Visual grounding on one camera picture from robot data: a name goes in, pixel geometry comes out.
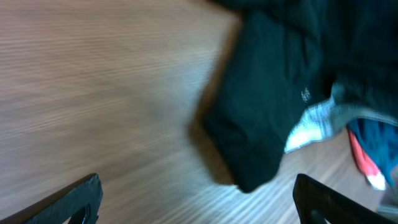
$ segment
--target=black plastic object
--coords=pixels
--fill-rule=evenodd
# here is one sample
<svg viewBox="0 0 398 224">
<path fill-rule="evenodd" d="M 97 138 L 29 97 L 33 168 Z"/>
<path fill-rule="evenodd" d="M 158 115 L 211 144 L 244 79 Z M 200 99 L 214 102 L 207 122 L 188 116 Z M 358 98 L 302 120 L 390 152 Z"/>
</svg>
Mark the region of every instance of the black plastic object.
<svg viewBox="0 0 398 224">
<path fill-rule="evenodd" d="M 5 223 L 96 223 L 103 191 L 97 174 L 90 174 L 47 198 L 0 221 Z"/>
<path fill-rule="evenodd" d="M 293 199 L 302 224 L 394 223 L 335 192 L 305 174 L 297 175 Z"/>
</svg>

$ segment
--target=pile of clothes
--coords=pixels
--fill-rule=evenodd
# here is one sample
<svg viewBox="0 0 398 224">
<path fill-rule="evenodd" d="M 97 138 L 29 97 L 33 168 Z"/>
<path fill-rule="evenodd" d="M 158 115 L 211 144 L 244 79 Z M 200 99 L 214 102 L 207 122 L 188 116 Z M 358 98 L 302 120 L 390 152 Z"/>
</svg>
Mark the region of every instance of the pile of clothes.
<svg viewBox="0 0 398 224">
<path fill-rule="evenodd" d="M 203 125 L 239 188 L 252 192 L 276 175 L 284 153 L 347 124 L 390 182 L 398 1 L 214 1 L 240 13 L 243 26 Z M 375 139 L 376 123 L 389 127 L 377 133 L 390 141 Z"/>
</svg>

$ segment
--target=wood grain surface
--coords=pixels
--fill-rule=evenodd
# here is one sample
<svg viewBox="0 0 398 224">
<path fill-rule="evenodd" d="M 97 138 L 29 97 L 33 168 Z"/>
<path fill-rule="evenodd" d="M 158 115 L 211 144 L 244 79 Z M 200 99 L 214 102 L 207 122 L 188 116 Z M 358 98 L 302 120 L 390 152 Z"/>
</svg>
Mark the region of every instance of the wood grain surface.
<svg viewBox="0 0 398 224">
<path fill-rule="evenodd" d="M 0 218 L 90 172 L 98 223 L 298 223 L 299 172 L 375 209 L 346 132 L 231 185 L 197 117 L 238 29 L 202 0 L 1 0 Z"/>
</svg>

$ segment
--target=black fabric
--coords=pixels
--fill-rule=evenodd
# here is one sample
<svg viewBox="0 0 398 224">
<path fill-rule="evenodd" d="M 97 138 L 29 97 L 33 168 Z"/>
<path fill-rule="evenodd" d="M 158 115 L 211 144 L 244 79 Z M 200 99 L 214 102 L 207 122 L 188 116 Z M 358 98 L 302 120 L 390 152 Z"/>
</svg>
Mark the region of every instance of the black fabric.
<svg viewBox="0 0 398 224">
<path fill-rule="evenodd" d="M 276 175 L 290 131 L 306 108 L 329 97 L 334 80 L 355 80 L 351 100 L 364 103 L 357 90 L 370 78 L 380 80 L 372 69 L 385 68 L 385 80 L 393 77 L 397 51 L 383 54 L 379 48 L 386 49 L 387 43 L 376 43 L 380 41 L 377 35 L 365 39 L 362 35 L 377 32 L 382 25 L 380 14 L 388 12 L 392 19 L 396 4 L 370 0 L 217 2 L 243 12 L 243 27 L 204 127 L 239 188 L 251 192 Z M 387 38 L 394 23 L 389 24 L 380 38 L 394 42 Z M 366 44 L 372 47 L 363 50 Z M 365 69 L 368 73 L 358 67 L 365 60 L 374 65 Z M 365 103 L 378 102 L 374 97 L 370 95 Z M 383 106 L 393 111 L 393 106 Z"/>
</svg>

